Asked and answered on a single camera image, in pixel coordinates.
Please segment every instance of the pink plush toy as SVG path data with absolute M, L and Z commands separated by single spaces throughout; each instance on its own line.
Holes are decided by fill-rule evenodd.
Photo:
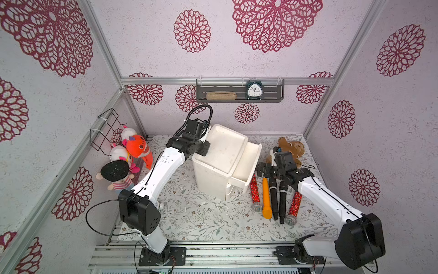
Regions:
M 126 146 L 126 143 L 129 140 L 129 137 L 137 135 L 137 133 L 135 132 L 135 130 L 133 128 L 129 128 L 127 126 L 123 126 L 124 130 L 122 131 L 122 133 L 120 134 L 122 136 L 122 145 Z
M 134 174 L 129 174 L 129 166 L 126 161 L 116 160 L 107 163 L 100 169 L 96 179 L 102 180 L 103 178 L 111 182 L 108 190 L 121 190 L 132 184 Z
M 112 144 L 113 148 L 109 153 L 109 159 L 111 161 L 123 160 L 127 161 L 129 164 L 129 171 L 131 173 L 137 173 L 140 171 L 140 168 L 132 162 L 132 156 L 128 153 L 126 148 L 123 146 L 116 146 L 116 144 Z

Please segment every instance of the orange plush toy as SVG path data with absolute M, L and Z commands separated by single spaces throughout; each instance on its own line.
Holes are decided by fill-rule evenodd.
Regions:
M 146 140 L 140 135 L 130 136 L 126 143 L 126 150 L 135 158 L 142 158 L 148 169 L 152 168 L 152 151 Z

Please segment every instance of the black microphone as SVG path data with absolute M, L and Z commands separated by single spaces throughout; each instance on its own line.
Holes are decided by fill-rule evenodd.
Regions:
M 274 220 L 278 220 L 277 180 L 269 178 L 269 192 L 271 193 L 271 208 Z
M 286 195 L 287 184 L 284 181 L 280 182 L 280 223 L 284 224 L 284 218 L 286 217 Z

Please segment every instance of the stuffed toy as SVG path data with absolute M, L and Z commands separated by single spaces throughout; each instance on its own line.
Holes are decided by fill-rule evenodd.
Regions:
M 116 161 L 116 160 L 127 161 L 129 165 L 129 172 L 137 173 L 140 171 L 140 168 L 137 167 L 135 163 L 132 162 L 132 156 L 129 154 L 129 152 L 126 150 L 124 146 L 116 146 L 115 143 L 112 143 L 111 145 L 113 146 L 113 148 L 109 153 L 109 159 L 111 161 Z
M 129 154 L 135 158 L 142 158 L 148 169 L 152 168 L 152 151 L 150 150 L 146 140 L 140 135 L 130 136 L 126 143 L 126 149 Z
M 299 158 L 304 155 L 304 145 L 302 142 L 288 142 L 285 137 L 281 137 L 278 139 L 278 146 L 281 148 L 281 151 L 290 151 L 290 153 L 292 153 L 294 162 L 297 164 L 297 167 L 301 167 L 301 161 Z M 266 162 L 269 164 L 271 163 L 271 155 L 266 157 Z
M 123 125 L 123 130 L 120 136 L 122 137 L 122 145 L 126 146 L 126 143 L 128 142 L 129 137 L 137 135 L 135 130 L 133 128 L 129 128 L 125 125 Z
M 108 190 L 122 190 L 132 184 L 134 174 L 129 174 L 129 165 L 127 161 L 116 160 L 104 165 L 96 175 L 96 179 L 105 178 L 110 181 Z

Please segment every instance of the red floral pattern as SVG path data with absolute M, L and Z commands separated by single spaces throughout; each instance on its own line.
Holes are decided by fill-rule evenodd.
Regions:
M 42 258 L 41 248 L 42 244 L 39 243 L 39 237 L 35 237 L 32 245 L 27 249 L 26 255 L 15 268 L 15 274 L 35 274 L 39 269 L 39 262 Z
M 244 103 L 234 111 L 234 117 L 242 124 L 254 122 L 260 114 L 258 106 L 253 103 Z
M 129 77 L 152 77 L 146 73 L 134 73 Z M 163 99 L 163 89 L 161 85 L 128 85 L 126 88 L 132 98 L 144 105 L 155 105 Z
M 0 236 L 0 254 L 5 251 L 9 243 L 12 241 L 12 239 L 15 237 L 17 233 L 8 231 L 5 234 Z
M 188 52 L 200 52 L 210 42 L 210 25 L 199 11 L 181 12 L 173 27 L 178 45 Z
M 64 221 L 79 217 L 90 204 L 93 190 L 92 176 L 85 167 L 80 167 L 52 209 L 52 213 L 56 219 Z
M 236 32 L 253 50 L 279 51 L 303 37 L 322 0 L 233 0 Z
M 193 108 L 201 105 L 196 101 L 196 87 L 194 85 L 185 85 L 177 90 L 175 101 L 180 109 L 189 113 Z M 195 110 L 193 113 L 203 112 L 205 107 Z
M 29 121 L 28 113 L 21 92 L 0 78 L 0 142 L 21 134 Z
M 347 136 L 353 129 L 354 119 L 353 105 L 349 101 L 337 102 L 328 115 L 328 128 L 336 138 Z
M 324 77 L 332 77 L 330 72 L 319 71 L 317 73 L 311 74 L 310 78 L 324 78 Z M 318 102 L 321 99 L 322 94 L 324 93 L 326 85 L 300 85 L 297 89 L 297 98 L 298 101 L 306 104 L 311 104 Z
M 380 198 L 380 185 L 376 177 L 365 169 L 358 169 L 348 183 L 353 198 L 363 206 L 372 206 Z
M 394 76 L 412 66 L 424 47 L 424 30 L 419 25 L 406 25 L 391 34 L 377 56 L 377 70 L 383 76 Z
M 0 19 L 44 69 L 75 78 L 90 67 L 93 40 L 76 1 L 0 0 Z
M 122 131 L 123 129 L 121 128 L 116 128 L 113 132 L 113 134 L 111 135 L 111 144 L 116 144 L 116 146 L 121 146 L 122 145 Z

